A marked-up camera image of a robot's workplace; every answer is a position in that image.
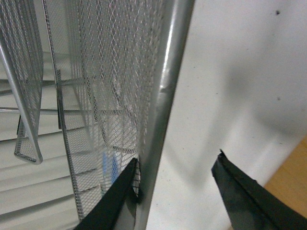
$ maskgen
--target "wooden surface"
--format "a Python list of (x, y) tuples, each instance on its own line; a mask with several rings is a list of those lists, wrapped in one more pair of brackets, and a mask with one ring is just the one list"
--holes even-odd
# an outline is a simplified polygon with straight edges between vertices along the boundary
[(264, 187), (307, 218), (307, 136)]

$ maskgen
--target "white wall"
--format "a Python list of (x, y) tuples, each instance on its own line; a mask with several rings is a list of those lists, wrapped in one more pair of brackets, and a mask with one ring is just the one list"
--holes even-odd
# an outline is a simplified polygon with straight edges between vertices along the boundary
[(306, 35), (306, 1), (196, 0), (148, 230), (227, 229), (219, 149), (264, 185), (307, 133)]

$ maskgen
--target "metal rod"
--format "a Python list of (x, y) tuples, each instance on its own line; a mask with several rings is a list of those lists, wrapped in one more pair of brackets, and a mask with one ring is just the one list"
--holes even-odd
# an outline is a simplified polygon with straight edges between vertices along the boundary
[[(0, 107), (0, 113), (18, 114), (18, 108)], [(41, 109), (41, 115), (58, 115), (57, 109)]]
[[(91, 111), (83, 111), (83, 110), (64, 110), (65, 114), (67, 115), (81, 115), (81, 112), (90, 113)], [(118, 115), (120, 114), (120, 110), (103, 110), (101, 111), (102, 114), (111, 114), (111, 115)], [(18, 108), (12, 107), (0, 107), (0, 113), (8, 113), (8, 114), (18, 114)], [(57, 109), (41, 109), (41, 115), (58, 115)]]
[(165, 17), (150, 100), (144, 151), (140, 152), (142, 193), (135, 228), (146, 229), (167, 123), (193, 10), (193, 0), (165, 1)]
[[(62, 133), (62, 131), (52, 132), (52, 133), (44, 133), (44, 134), (38, 135), (38, 137), (39, 137), (39, 138), (49, 137), (49, 136), (52, 136), (52, 135), (55, 135), (55, 134), (61, 134), (61, 133)], [(2, 142), (16, 141), (16, 140), (17, 140), (17, 138), (0, 140), (0, 144), (1, 144)]]
[[(40, 164), (43, 161), (43, 157), (39, 149), (37, 137), (34, 132), (34, 127), (33, 127), (33, 124), (31, 123), (31, 117), (28, 112), (28, 108), (26, 106), (21, 87), (19, 85), (18, 78), (16, 76), (16, 72), (14, 71), (14, 65), (11, 60), (10, 53), (7, 49), (6, 42), (2, 34), (2, 30), (0, 30), (0, 58), (2, 59), (3, 66), (5, 68), (5, 71), (8, 77), (8, 81), (10, 83), (14, 98), (17, 103), (17, 107), (20, 111), (20, 115), (24, 122), (25, 130), (32, 143), (34, 155), (36, 156), (36, 161), (31, 161), (31, 163)], [(18, 157), (18, 158), (23, 161), (29, 162), (22, 157)]]
[[(1, 84), (9, 83), (9, 80), (0, 79), (0, 83)], [(48, 87), (48, 86), (53, 86), (53, 85), (55, 85), (54, 80), (44, 80), (43, 81), (43, 88)], [(2, 91), (0, 91), (0, 96), (11, 95), (11, 94), (13, 94), (12, 90), (2, 90)]]

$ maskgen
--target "mesh tray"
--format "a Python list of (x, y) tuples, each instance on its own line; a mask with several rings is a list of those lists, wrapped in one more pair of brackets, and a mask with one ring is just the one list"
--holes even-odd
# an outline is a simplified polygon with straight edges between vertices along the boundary
[(15, 156), (40, 164), (38, 124), (43, 83), (43, 50), (32, 0), (0, 0), (2, 55), (21, 119)]
[(164, 1), (43, 3), (61, 126), (83, 219), (143, 151)]

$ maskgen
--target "wire mesh panel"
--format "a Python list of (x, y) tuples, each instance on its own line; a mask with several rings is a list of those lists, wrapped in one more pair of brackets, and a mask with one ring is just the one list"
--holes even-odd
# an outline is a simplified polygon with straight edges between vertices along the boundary
[(25, 161), (42, 161), (37, 143), (43, 82), (43, 50), (32, 0), (0, 0), (2, 59), (21, 112), (14, 154)]
[(43, 3), (72, 184), (83, 219), (143, 151), (165, 2)]

